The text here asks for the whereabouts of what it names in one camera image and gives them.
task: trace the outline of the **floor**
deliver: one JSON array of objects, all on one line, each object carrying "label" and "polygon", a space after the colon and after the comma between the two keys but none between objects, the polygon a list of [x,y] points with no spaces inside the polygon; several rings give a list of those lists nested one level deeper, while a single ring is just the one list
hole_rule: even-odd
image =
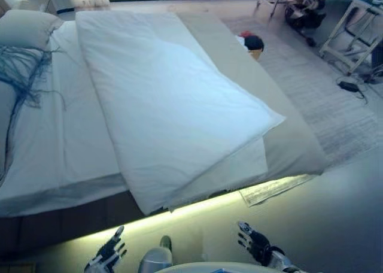
[{"label": "floor", "polygon": [[[255,0],[121,2],[113,7],[141,12],[210,11],[222,18],[254,15],[323,71],[334,78],[339,76],[284,24],[282,8],[269,21],[267,7],[261,5],[254,11]],[[318,43],[328,36],[344,8],[342,4],[332,6],[330,15],[315,33]],[[72,19],[73,15],[67,13],[62,17]],[[369,108],[378,115],[382,125],[382,98],[372,89],[367,89],[365,94]],[[128,254],[116,272],[136,272],[141,257],[157,245],[164,234],[173,240],[177,263],[252,262],[236,243],[238,220],[246,220],[263,232],[273,244],[283,248],[296,265],[309,272],[382,272],[383,219],[379,213],[383,203],[382,157],[380,144],[347,164],[251,208],[234,192],[173,214],[129,223],[123,235]],[[36,262],[37,273],[81,271],[96,252],[96,246],[102,245],[111,233],[79,238],[13,260]]]}]

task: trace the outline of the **white table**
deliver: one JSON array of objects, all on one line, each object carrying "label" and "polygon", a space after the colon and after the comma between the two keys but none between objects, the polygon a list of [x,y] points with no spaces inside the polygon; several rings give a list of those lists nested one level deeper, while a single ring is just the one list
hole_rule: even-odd
[{"label": "white table", "polygon": [[[346,21],[348,15],[354,8],[363,8],[368,12],[368,18],[364,21],[364,23],[360,26],[360,28],[357,30],[356,33],[352,34],[354,38],[352,41],[349,43],[347,50],[342,51],[342,50],[336,50],[333,47],[330,46],[330,42],[336,37],[338,34],[338,30],[341,28],[341,26],[344,24]],[[378,31],[377,34],[378,36],[374,40],[373,43],[366,45],[367,43],[361,43],[363,47],[365,47],[365,50],[363,51],[363,54],[358,58],[357,61],[353,61],[348,57],[348,51],[351,50],[352,45],[356,41],[362,41],[361,35],[362,33],[367,29],[367,27],[371,24],[373,19],[376,16],[381,16],[383,15],[383,8],[373,5],[370,3],[368,0],[351,0],[351,4],[349,5],[348,9],[346,10],[345,14],[341,18],[341,20],[337,23],[335,26],[333,32],[330,34],[329,38],[326,40],[326,42],[323,44],[322,48],[319,51],[319,54],[321,57],[324,57],[325,52],[328,52],[332,54],[334,57],[337,59],[341,60],[348,66],[348,75],[351,75],[355,69],[361,65],[361,63],[368,57],[368,55],[371,54],[373,49],[383,40],[383,28],[376,28],[375,30]]]}]

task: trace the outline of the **red object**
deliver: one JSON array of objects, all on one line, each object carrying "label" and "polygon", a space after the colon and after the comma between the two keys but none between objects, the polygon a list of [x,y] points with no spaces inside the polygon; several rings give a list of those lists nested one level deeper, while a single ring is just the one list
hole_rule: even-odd
[{"label": "red object", "polygon": [[252,35],[254,35],[254,34],[252,32],[250,32],[250,31],[244,31],[244,32],[241,32],[239,34],[239,36],[243,37],[243,38],[251,37]]}]

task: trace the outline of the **white pillow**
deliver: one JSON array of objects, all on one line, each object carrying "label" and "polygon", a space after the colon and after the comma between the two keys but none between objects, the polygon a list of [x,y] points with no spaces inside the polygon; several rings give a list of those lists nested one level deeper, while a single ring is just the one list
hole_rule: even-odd
[{"label": "white pillow", "polygon": [[46,50],[50,34],[63,23],[40,11],[10,10],[0,19],[0,44]]}]

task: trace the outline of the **pillow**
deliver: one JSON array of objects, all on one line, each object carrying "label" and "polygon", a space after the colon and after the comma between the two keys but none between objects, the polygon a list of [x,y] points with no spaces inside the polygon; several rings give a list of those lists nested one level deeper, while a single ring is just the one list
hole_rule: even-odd
[{"label": "pillow", "polygon": [[5,168],[7,133],[16,99],[13,87],[0,81],[0,185],[7,173]]},{"label": "pillow", "polygon": [[0,45],[0,185],[7,173],[10,160],[7,149],[17,110],[27,98],[34,100],[31,86],[42,64],[40,50]]},{"label": "pillow", "polygon": [[50,34],[63,23],[40,11],[10,10],[0,19],[0,44],[46,50]]}]

